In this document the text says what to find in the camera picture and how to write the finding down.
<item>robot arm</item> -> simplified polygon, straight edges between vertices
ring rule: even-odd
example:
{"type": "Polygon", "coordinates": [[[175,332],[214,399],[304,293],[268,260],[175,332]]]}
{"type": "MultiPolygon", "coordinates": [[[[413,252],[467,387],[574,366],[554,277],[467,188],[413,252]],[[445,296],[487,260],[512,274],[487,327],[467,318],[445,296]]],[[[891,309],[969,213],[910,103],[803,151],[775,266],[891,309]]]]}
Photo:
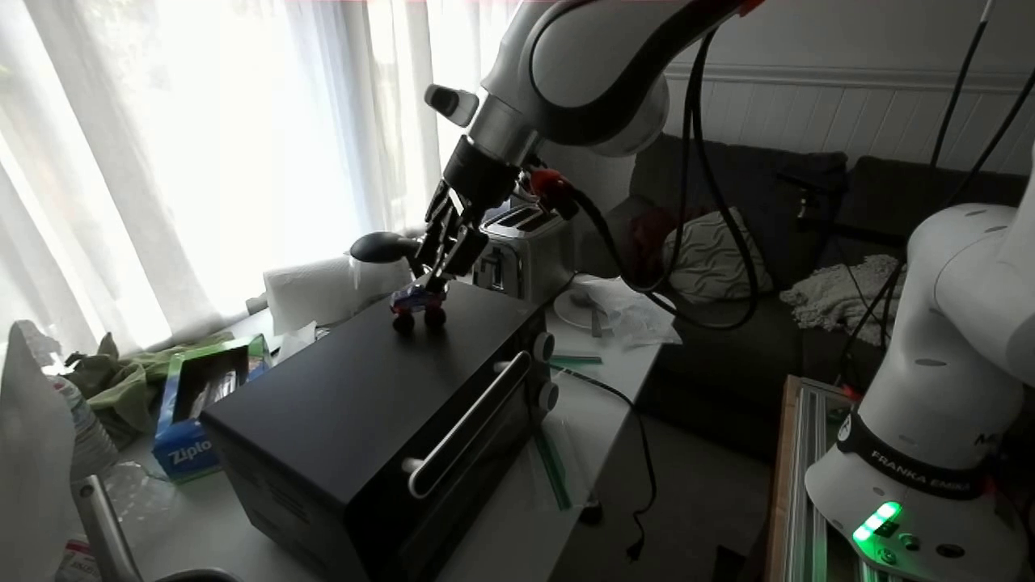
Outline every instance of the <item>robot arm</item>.
{"type": "Polygon", "coordinates": [[[513,193],[541,140],[633,151],[666,121],[663,68],[731,15],[761,0],[523,0],[485,99],[432,88],[427,103],[467,126],[427,211],[427,232],[406,252],[418,288],[442,282],[482,255],[485,211],[513,193]]]}

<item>couch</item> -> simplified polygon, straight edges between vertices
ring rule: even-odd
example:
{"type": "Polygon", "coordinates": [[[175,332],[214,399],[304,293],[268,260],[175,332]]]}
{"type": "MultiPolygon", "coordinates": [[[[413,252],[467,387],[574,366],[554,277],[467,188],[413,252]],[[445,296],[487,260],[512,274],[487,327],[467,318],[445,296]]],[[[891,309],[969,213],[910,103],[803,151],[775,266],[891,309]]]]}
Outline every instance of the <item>couch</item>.
{"type": "MultiPolygon", "coordinates": [[[[688,201],[678,204],[681,142],[657,140],[636,155],[626,199],[608,211],[619,255],[633,266],[633,277],[650,282],[650,255],[684,217],[711,211],[711,199],[692,151],[688,201]]],[[[681,346],[666,346],[644,384],[641,411],[721,447],[756,459],[775,456],[779,400],[786,374],[834,381],[839,374],[868,384],[878,366],[878,351],[855,344],[842,358],[847,332],[800,331],[779,293],[809,277],[822,266],[860,261],[887,252],[903,260],[910,232],[938,207],[956,201],[1014,204],[1026,183],[979,175],[961,186],[956,171],[926,166],[860,159],[847,169],[842,151],[775,151],[750,147],[708,147],[727,204],[737,207],[774,288],[761,296],[752,318],[740,331],[701,331],[675,325],[681,346]]],[[[589,272],[601,249],[582,243],[589,272]]],[[[666,296],[695,321],[731,321],[744,302],[711,302],[688,309],[674,288],[666,296]]]]}

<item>wall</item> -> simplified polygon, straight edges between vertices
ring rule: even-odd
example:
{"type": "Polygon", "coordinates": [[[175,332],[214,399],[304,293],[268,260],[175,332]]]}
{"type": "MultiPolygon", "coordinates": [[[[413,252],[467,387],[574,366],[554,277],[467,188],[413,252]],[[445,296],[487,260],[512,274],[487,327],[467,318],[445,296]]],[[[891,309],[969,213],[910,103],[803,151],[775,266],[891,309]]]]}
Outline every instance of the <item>wall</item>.
{"type": "MultiPolygon", "coordinates": [[[[705,137],[927,162],[979,10],[982,0],[766,0],[713,35],[705,137]]],[[[666,73],[666,132],[678,132],[692,55],[695,50],[666,73]]],[[[1035,4],[1000,0],[945,140],[945,169],[978,162],[1030,68],[1035,4]]],[[[1030,140],[1035,103],[986,169],[1028,175],[1030,140]]]]}

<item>black box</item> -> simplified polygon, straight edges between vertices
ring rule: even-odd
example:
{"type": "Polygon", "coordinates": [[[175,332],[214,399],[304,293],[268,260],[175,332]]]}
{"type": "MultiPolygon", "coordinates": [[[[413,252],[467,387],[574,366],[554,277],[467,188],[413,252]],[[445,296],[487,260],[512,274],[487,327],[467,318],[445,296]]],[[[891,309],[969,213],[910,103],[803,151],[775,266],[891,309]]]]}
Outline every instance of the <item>black box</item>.
{"type": "Polygon", "coordinates": [[[467,286],[445,313],[402,337],[374,303],[202,414],[249,520],[319,575],[431,579],[550,407],[542,313],[467,286]]]}

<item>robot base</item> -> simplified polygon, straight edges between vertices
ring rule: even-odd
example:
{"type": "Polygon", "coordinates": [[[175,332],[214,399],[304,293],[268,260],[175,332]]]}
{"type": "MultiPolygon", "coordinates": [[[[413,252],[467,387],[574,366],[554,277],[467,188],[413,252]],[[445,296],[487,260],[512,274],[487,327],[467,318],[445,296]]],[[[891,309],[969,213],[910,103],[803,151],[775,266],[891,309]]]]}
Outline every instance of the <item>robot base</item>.
{"type": "Polygon", "coordinates": [[[1008,582],[1026,574],[1026,534],[993,494],[915,491],[839,447],[806,474],[806,491],[864,564],[896,579],[1008,582]]]}

